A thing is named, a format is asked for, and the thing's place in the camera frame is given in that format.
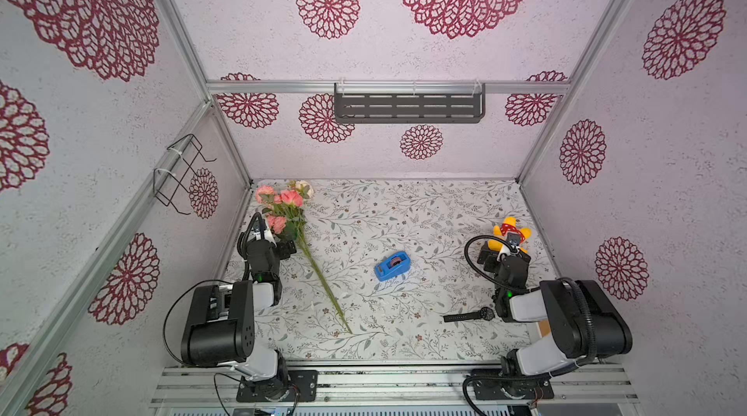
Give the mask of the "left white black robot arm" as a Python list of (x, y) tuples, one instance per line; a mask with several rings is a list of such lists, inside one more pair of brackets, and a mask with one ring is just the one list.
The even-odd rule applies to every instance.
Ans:
[(244, 260), (241, 280), (194, 287), (180, 361), (187, 367), (229, 367), (249, 382), (282, 381), (284, 359), (256, 338), (255, 315), (280, 303), (280, 262), (297, 252), (295, 243), (247, 230), (239, 234), (237, 252)]

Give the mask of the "pink artificial flower bouquet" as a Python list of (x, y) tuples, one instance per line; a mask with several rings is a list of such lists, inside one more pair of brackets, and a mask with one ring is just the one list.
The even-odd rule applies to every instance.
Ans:
[(313, 194), (314, 189), (311, 183), (291, 180), (282, 190), (277, 190), (267, 184), (259, 186), (255, 192), (255, 199), (262, 206), (262, 214), (265, 216), (274, 237), (282, 241), (293, 241), (309, 260), (310, 267), (316, 274), (328, 299), (332, 302), (345, 332), (352, 334), (338, 299), (330, 288), (318, 262), (311, 254), (309, 241), (307, 241), (307, 235), (305, 235), (305, 228), (307, 227), (305, 205), (313, 198)]

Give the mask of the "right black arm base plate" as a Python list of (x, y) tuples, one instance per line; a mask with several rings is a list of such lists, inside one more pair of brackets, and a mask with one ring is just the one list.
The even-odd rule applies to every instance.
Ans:
[(549, 379), (505, 375), (499, 369), (473, 369), (467, 380), (477, 400), (551, 400), (556, 396)]

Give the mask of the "blue tape dispenser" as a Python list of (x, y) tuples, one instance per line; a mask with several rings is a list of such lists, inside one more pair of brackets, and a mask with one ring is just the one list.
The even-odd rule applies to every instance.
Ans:
[(385, 282), (408, 273), (411, 266), (412, 260), (410, 256), (406, 252), (401, 251), (378, 263), (373, 272), (375, 272), (375, 277), (380, 282)]

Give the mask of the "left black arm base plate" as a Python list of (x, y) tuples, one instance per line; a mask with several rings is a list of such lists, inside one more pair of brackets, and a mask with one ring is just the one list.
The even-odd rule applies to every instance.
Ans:
[(314, 402), (319, 372), (316, 370), (281, 370), (276, 377), (262, 381), (241, 379), (237, 402), (269, 404), (270, 402)]

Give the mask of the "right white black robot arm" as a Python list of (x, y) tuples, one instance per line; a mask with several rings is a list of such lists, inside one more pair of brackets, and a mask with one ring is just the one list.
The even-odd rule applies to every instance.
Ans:
[(484, 243), (478, 259), (470, 258), (471, 247), (466, 246), (465, 260), (494, 285), (496, 316), (506, 323), (546, 322), (550, 328), (538, 341), (502, 359), (504, 377), (550, 378), (631, 351), (630, 327), (595, 281), (560, 277), (529, 288), (531, 257), (519, 244), (489, 235), (475, 239)]

